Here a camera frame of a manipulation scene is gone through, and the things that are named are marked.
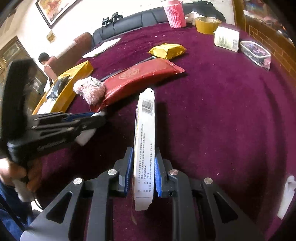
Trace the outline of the left hand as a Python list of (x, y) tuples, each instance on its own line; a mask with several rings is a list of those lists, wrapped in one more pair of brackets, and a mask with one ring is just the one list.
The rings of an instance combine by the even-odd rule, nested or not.
[(8, 158), (3, 158), (1, 159), (1, 181), (5, 185), (13, 186), (13, 180), (28, 177), (27, 189), (36, 192), (41, 185), (42, 166), (42, 161), (36, 159), (31, 162), (31, 166), (26, 170)]

